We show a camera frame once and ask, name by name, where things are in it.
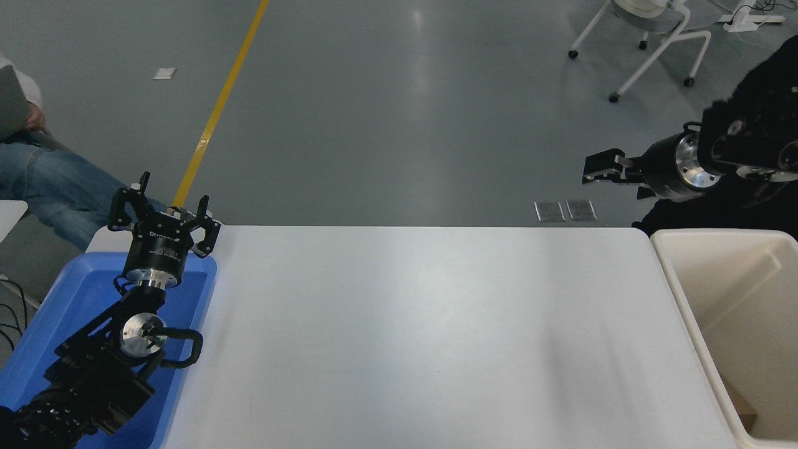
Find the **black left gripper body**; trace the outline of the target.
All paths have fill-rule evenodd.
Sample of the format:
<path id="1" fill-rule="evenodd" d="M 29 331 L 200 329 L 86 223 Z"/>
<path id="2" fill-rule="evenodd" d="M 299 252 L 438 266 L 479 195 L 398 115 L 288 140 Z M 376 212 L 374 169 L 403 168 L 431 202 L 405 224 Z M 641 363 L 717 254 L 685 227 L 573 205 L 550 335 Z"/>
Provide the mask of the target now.
<path id="1" fill-rule="evenodd" d="M 143 279 L 148 272 L 161 272 L 169 279 L 181 279 L 192 246 L 187 224 L 173 216 L 149 216 L 132 226 L 123 275 L 126 279 Z"/>

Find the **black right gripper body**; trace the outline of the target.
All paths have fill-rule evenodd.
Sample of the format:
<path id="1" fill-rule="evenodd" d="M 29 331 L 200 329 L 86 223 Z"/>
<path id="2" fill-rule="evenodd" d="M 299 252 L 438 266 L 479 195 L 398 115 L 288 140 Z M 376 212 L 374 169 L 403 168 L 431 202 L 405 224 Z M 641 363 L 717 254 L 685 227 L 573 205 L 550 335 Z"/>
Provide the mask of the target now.
<path id="1" fill-rule="evenodd" d="M 635 164 L 659 199 L 689 201 L 706 193 L 706 170 L 697 153 L 698 134 L 679 133 L 655 142 Z"/>

